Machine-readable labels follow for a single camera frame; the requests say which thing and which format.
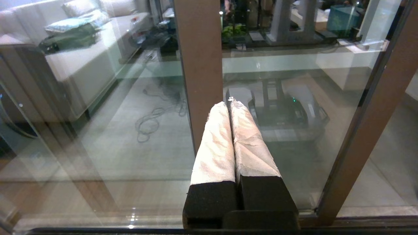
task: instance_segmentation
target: glass pane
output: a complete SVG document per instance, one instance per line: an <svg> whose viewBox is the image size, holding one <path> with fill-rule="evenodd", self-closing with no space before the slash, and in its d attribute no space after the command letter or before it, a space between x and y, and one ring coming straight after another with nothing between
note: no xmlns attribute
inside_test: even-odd
<svg viewBox="0 0 418 235"><path fill-rule="evenodd" d="M338 216L418 215L418 72Z"/></svg>
<svg viewBox="0 0 418 235"><path fill-rule="evenodd" d="M172 1L0 7L2 222L182 227L194 150Z"/></svg>
<svg viewBox="0 0 418 235"><path fill-rule="evenodd" d="M222 0L224 94L248 106L313 213L406 1Z"/></svg>

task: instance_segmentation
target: white sofa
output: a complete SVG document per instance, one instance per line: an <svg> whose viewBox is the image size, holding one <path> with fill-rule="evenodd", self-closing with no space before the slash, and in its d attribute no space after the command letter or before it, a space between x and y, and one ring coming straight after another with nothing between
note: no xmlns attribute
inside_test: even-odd
<svg viewBox="0 0 418 235"><path fill-rule="evenodd" d="M61 6L69 1L47 0L4 10L0 12L0 32L17 41L38 45L48 36L45 26L68 18ZM100 8L99 1L93 1ZM148 1L132 1L138 13L111 18L99 32L98 42L91 47L45 56L57 82L65 89L71 109L64 120L45 121L78 119L111 86L123 66L120 59L126 59L137 49L128 43L130 20L138 17L144 30L152 26Z"/></svg>

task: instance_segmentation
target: green bag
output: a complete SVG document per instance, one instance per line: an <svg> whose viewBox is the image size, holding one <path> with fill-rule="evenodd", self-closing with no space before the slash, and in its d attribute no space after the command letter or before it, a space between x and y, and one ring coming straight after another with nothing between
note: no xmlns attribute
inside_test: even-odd
<svg viewBox="0 0 418 235"><path fill-rule="evenodd" d="M59 51L89 47L97 42L99 29L91 23L86 23L64 33L47 37L39 43L39 48L45 54L53 54Z"/></svg>

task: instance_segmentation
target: black cable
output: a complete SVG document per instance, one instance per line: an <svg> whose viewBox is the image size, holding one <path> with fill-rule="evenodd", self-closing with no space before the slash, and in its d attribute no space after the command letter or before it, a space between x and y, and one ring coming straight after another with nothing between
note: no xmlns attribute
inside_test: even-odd
<svg viewBox="0 0 418 235"><path fill-rule="evenodd" d="M173 100L170 98L165 98L161 95L149 94L146 89L143 90L143 93L147 96L159 97L164 101ZM172 98L178 100L176 104L168 106L167 108L158 107L151 111L151 113L141 117L135 122L135 129L138 132L137 141L138 143L145 143L150 139L152 133L156 132L160 127L160 122L157 120L158 117L169 112L177 112L180 117L187 115L187 103L186 100L180 99L179 92L172 95Z"/></svg>

